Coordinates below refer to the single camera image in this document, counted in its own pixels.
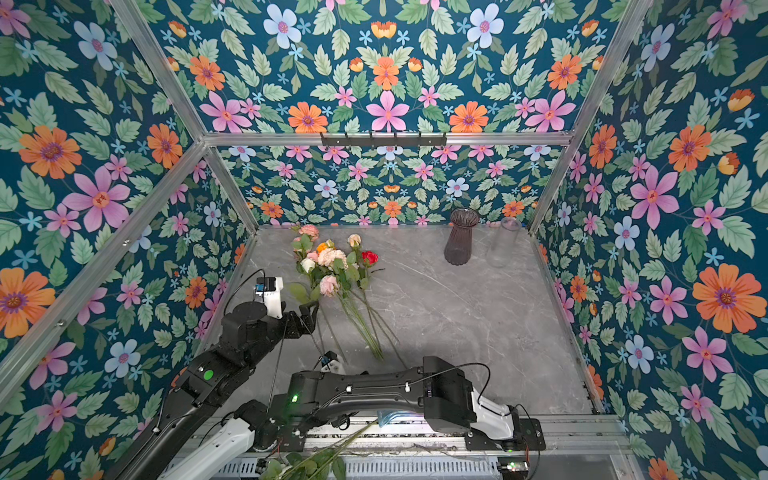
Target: floral wallpaper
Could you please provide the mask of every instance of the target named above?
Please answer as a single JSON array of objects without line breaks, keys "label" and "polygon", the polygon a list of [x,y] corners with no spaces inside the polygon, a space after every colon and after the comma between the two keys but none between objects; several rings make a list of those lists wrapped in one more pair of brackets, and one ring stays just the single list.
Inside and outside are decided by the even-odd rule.
[{"label": "floral wallpaper", "polygon": [[[194,357],[246,236],[201,161],[4,406],[0,478],[102,478]],[[41,289],[0,270],[25,275]]]},{"label": "floral wallpaper", "polygon": [[106,3],[2,0],[0,34],[2,357],[189,139]]},{"label": "floral wallpaper", "polygon": [[768,475],[766,11],[654,4],[537,232],[653,480]]}]

